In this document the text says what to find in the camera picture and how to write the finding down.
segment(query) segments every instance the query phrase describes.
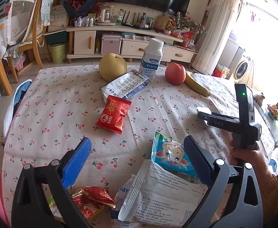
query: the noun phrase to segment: red snack package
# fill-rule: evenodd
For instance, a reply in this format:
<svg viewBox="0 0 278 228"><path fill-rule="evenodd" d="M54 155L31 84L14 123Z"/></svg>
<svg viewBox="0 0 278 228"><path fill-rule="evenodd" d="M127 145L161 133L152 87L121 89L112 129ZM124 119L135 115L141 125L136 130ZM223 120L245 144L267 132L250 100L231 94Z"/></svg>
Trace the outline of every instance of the red snack package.
<svg viewBox="0 0 278 228"><path fill-rule="evenodd" d="M77 193L73 195L73 201L87 220L90 220L107 206L116 206L108 194L108 188L96 186L78 189Z"/></svg>
<svg viewBox="0 0 278 228"><path fill-rule="evenodd" d="M131 101L109 95L107 97L106 107L96 125L122 134L123 120L131 104Z"/></svg>

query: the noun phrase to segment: washing machine door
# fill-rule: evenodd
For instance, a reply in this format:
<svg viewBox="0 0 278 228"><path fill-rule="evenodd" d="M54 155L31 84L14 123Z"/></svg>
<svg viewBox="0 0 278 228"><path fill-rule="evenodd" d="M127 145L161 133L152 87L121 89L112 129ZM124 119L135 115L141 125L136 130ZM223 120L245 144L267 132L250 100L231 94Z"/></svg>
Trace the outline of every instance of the washing machine door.
<svg viewBox="0 0 278 228"><path fill-rule="evenodd" d="M239 80L241 77L243 77L246 73L246 70L248 69L248 66L249 64L247 61L242 61L241 63L239 63L233 73L234 79Z"/></svg>

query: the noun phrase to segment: blue gripper pad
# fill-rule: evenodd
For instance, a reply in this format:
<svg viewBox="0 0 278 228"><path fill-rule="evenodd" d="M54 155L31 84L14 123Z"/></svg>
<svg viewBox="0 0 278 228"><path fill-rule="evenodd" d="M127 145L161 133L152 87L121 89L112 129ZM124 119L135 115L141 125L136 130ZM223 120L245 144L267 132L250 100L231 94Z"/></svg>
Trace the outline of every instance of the blue gripper pad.
<svg viewBox="0 0 278 228"><path fill-rule="evenodd" d="M74 154L63 169L61 183L64 189L73 185L85 164L90 152L92 150L92 143L89 138L84 137L77 146Z"/></svg>
<svg viewBox="0 0 278 228"><path fill-rule="evenodd" d="M214 172L213 163L215 161L211 153L198 146L191 135L184 138L184 150L188 155L194 170L200 181L207 185L208 188L213 186L212 174Z"/></svg>

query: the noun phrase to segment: banana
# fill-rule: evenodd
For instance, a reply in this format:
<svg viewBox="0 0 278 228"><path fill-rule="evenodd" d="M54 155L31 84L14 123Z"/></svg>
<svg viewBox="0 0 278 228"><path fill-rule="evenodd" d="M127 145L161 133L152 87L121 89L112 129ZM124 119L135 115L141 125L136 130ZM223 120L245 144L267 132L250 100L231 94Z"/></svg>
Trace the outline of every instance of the banana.
<svg viewBox="0 0 278 228"><path fill-rule="evenodd" d="M195 91L196 93L205 96L205 97L209 97L211 95L211 93L209 92L208 89L206 89L205 87L203 87L202 85L200 85L197 81L195 81L192 77L191 77L191 72L186 71L186 80L184 81L191 89L193 89L193 91Z"/></svg>

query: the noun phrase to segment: blue snack package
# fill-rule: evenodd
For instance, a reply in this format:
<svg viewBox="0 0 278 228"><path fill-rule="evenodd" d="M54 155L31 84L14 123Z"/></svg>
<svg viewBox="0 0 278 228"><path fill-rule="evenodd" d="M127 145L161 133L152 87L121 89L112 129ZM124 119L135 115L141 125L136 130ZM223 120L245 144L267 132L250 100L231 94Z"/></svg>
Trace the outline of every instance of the blue snack package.
<svg viewBox="0 0 278 228"><path fill-rule="evenodd" d="M151 160L165 169L197 177L183 145L165 137L158 131L155 133L153 141Z"/></svg>

